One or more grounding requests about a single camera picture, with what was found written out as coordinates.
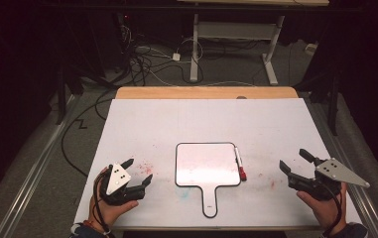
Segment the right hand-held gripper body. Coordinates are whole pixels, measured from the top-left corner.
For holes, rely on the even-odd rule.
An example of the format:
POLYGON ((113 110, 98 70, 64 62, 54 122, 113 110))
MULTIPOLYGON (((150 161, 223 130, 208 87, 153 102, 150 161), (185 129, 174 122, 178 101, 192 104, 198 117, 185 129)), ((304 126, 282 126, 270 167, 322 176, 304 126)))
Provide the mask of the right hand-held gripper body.
POLYGON ((331 200, 340 194, 341 183, 351 183, 369 187, 370 183, 350 170, 335 158, 318 160, 315 166, 315 177, 305 178, 287 168, 288 187, 305 191, 316 200, 331 200))

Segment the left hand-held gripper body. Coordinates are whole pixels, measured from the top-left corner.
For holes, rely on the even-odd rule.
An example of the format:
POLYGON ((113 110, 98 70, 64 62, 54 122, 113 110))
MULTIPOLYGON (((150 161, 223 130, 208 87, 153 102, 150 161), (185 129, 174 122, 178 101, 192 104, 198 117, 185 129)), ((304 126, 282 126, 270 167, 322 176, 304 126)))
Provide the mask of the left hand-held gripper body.
POLYGON ((122 205, 131 200, 143 199, 145 186, 128 187, 131 176, 119 164, 110 165, 101 182, 99 194, 109 205, 122 205))

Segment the white marker with red cap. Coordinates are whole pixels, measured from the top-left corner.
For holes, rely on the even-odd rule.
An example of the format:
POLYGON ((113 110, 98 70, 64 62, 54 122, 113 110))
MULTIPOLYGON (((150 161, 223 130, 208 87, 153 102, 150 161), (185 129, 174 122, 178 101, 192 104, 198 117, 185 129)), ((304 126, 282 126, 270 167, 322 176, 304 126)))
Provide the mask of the white marker with red cap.
POLYGON ((238 171, 239 171, 240 179, 241 179, 241 181, 247 181, 247 176, 246 176, 246 173, 245 173, 243 165, 242 165, 242 160, 241 160, 241 157, 240 157, 238 147, 234 148, 234 152, 235 152, 236 161, 237 161, 237 164, 238 164, 238 171))

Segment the person's left hand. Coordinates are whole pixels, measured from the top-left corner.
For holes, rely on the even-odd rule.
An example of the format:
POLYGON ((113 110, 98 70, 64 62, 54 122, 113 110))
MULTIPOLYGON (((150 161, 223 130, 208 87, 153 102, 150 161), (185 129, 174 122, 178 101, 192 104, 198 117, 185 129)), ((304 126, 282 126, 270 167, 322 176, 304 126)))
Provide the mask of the person's left hand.
POLYGON ((87 221, 90 226, 98 232, 104 232, 102 221, 108 227, 112 227, 116 220, 124 213, 137 207, 139 202, 131 200, 120 206, 107 204, 104 200, 99 198, 99 195, 93 195, 89 203, 89 215, 87 221))

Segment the person's right hand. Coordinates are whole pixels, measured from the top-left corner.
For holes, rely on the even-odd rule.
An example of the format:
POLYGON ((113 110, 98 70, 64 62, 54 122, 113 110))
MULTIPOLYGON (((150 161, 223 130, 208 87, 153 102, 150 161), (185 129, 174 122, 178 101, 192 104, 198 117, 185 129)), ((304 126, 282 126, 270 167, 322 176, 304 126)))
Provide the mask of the person's right hand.
POLYGON ((338 214, 336 204, 339 203, 341 205, 341 218, 330 230, 330 235, 333 236, 346 226, 346 189, 347 185, 343 182, 341 184, 340 194, 336 197, 336 199, 331 199, 328 201, 318 201, 305 191, 298 191, 297 197, 313 211, 317 222, 323 230, 328 230, 329 227, 336 221, 338 214))

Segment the black metal stand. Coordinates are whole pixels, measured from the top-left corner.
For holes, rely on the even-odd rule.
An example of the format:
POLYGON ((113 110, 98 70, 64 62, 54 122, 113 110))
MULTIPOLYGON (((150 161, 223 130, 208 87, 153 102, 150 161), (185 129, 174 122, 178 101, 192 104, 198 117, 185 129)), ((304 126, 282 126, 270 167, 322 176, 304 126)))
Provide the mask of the black metal stand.
POLYGON ((311 93, 310 100, 313 103, 327 103, 327 126, 333 136, 337 135, 338 87, 339 74, 336 66, 324 69, 305 82, 305 89, 311 93))
MULTIPOLYGON (((117 90, 119 88, 118 85, 114 85, 111 82, 108 82, 106 79, 104 79, 101 76, 95 75, 92 72, 89 72, 87 70, 83 70, 76 65, 69 65, 68 68, 70 68, 74 73, 83 75, 85 77, 88 77, 92 81, 100 84, 101 86, 104 86, 108 89, 117 90)), ((65 101, 65 80, 63 78, 64 70, 66 69, 66 66, 64 64, 61 64, 59 66, 59 69, 57 71, 57 94, 58 94, 58 119, 56 124, 60 125, 60 123, 63 121, 65 115, 66 115, 66 101, 65 101)))

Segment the aluminium floor rail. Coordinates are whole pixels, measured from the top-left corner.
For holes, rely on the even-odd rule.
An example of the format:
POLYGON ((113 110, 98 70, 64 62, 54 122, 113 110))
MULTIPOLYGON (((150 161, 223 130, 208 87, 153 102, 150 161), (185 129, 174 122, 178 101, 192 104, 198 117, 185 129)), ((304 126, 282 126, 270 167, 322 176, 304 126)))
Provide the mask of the aluminium floor rail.
POLYGON ((307 103, 329 154, 370 183, 369 188, 348 188, 359 218, 369 229, 369 238, 378 238, 378 162, 343 101, 335 119, 336 135, 327 123, 327 105, 307 103))
POLYGON ((28 160, 24 155, 21 155, 18 162, 14 163, 14 168, 9 173, 9 180, 17 179, 20 175, 26 177, 20 179, 21 186, 17 189, 15 198, 0 223, 0 238, 12 237, 45 172, 56 145, 60 142, 66 122, 78 101, 79 96, 74 95, 67 99, 65 104, 66 113, 60 122, 51 113, 49 118, 35 131, 25 145, 25 151, 28 153, 33 152, 34 156, 28 160))

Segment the white metal desk frame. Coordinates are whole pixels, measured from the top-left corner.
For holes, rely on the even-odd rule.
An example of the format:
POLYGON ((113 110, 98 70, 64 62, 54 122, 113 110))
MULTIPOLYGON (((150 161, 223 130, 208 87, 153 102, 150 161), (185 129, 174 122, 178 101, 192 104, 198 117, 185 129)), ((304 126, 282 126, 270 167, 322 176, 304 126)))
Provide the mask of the white metal desk frame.
POLYGON ((202 39, 229 39, 229 40, 253 40, 269 41, 269 50, 261 55, 267 78, 271 85, 278 85, 278 79, 272 66, 272 57, 282 31, 285 17, 279 16, 275 23, 235 23, 201 21, 198 14, 193 16, 192 27, 192 51, 190 59, 191 82, 198 82, 198 61, 202 46, 198 41, 202 39))

